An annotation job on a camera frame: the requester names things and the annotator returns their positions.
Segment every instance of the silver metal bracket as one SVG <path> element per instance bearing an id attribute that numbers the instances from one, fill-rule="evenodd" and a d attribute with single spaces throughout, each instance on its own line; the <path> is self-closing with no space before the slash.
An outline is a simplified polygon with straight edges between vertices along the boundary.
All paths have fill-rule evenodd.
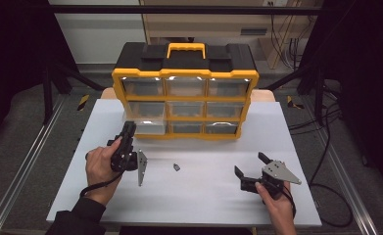
<path id="1" fill-rule="evenodd" d="M 295 176 L 286 166 L 280 161 L 272 161 L 262 168 L 262 171 L 273 178 L 288 181 L 295 184 L 301 184 L 301 180 Z"/>
<path id="2" fill-rule="evenodd" d="M 138 184 L 142 186 L 143 177 L 145 177 L 146 165 L 148 164 L 148 159 L 142 150 L 138 151 Z"/>

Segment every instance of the black sleeve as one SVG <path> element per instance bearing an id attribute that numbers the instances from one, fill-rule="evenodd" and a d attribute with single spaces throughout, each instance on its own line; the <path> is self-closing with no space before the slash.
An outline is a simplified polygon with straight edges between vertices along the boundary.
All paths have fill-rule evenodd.
<path id="1" fill-rule="evenodd" d="M 72 211 L 58 211 L 46 235 L 102 235 L 99 225 L 106 207 L 87 198 L 80 198 Z"/>

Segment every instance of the storage organizer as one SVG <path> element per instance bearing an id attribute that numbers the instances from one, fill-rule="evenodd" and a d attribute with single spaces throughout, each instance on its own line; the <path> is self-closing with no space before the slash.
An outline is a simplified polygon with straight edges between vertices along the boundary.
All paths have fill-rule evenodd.
<path id="1" fill-rule="evenodd" d="M 137 138 L 237 139 L 258 84 L 246 44 L 123 46 L 112 73 Z"/>

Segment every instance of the wall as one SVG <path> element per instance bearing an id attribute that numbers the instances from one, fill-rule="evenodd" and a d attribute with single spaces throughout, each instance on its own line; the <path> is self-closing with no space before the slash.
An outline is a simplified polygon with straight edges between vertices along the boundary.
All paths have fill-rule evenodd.
<path id="1" fill-rule="evenodd" d="M 67 5 L 139 5 L 138 0 L 49 0 Z M 141 15 L 56 14 L 77 64 L 115 64 L 125 42 L 145 42 Z"/>

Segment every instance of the gray carpet floor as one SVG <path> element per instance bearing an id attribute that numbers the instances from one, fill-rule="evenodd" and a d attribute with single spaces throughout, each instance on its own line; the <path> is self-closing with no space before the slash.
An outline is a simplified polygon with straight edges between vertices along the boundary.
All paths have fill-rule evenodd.
<path id="1" fill-rule="evenodd" d="M 109 80 L 99 79 L 101 84 L 110 86 Z M 270 83 L 267 77 L 261 81 L 260 87 Z M 81 97 L 89 94 L 85 108 L 78 111 Z M 73 151 L 82 135 L 82 129 L 88 121 L 91 110 L 100 92 L 90 88 L 77 86 L 67 97 L 51 134 L 48 137 L 32 171 L 14 203 L 4 225 L 4 230 L 36 230 L 45 231 L 49 223 L 45 221 L 49 207 L 54 200 L 67 167 L 72 159 Z M 288 125 L 306 122 L 312 117 L 306 109 L 288 107 L 287 97 L 291 96 L 294 104 L 304 105 L 310 96 L 300 97 L 291 86 L 274 91 L 276 101 L 280 102 Z M 325 96 L 324 105 L 330 106 L 334 101 Z M 359 195 L 368 210 L 379 234 L 383 234 L 383 178 L 376 168 L 364 166 L 360 153 L 342 121 L 342 114 L 330 123 L 331 144 L 342 159 Z M 24 157 L 35 139 L 43 120 L 42 87 L 35 86 L 14 98 L 12 109 L 0 128 L 0 201 L 8 189 Z M 292 139 L 300 158 L 307 179 L 311 178 L 319 158 L 323 152 L 314 125 L 291 131 Z M 341 193 L 339 183 L 334 176 L 328 160 L 325 160 L 316 179 Z M 348 220 L 348 211 L 340 198 L 317 187 L 311 188 L 313 198 L 319 204 L 319 215 L 333 223 L 344 223 Z M 118 231 L 117 225 L 106 225 L 108 231 Z M 259 234 L 273 234 L 270 227 L 261 227 Z M 338 228 L 323 223 L 319 228 L 300 228 L 299 234 L 361 234 L 355 220 L 344 227 Z"/>

